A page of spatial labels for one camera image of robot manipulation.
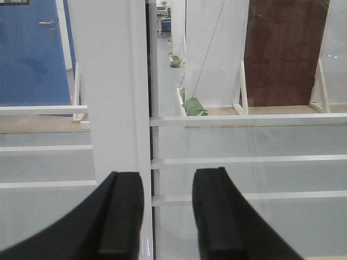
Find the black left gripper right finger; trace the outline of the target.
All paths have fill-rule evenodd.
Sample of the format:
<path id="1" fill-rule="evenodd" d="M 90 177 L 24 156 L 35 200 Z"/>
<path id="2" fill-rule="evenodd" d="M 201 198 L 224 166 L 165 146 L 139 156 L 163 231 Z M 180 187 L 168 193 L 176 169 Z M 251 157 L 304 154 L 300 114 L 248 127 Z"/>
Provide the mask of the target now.
<path id="1" fill-rule="evenodd" d="M 223 167 L 197 169 L 192 206 L 201 259 L 301 259 L 254 210 Z"/>

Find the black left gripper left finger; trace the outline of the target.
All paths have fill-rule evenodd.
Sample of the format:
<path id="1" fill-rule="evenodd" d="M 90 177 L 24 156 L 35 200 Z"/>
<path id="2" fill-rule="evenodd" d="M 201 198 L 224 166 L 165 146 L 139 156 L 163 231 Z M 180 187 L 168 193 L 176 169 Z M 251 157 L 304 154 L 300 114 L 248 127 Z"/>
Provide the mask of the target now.
<path id="1" fill-rule="evenodd" d="M 138 172 L 112 172 L 57 222 L 1 251 L 1 259 L 138 259 L 144 214 Z"/>

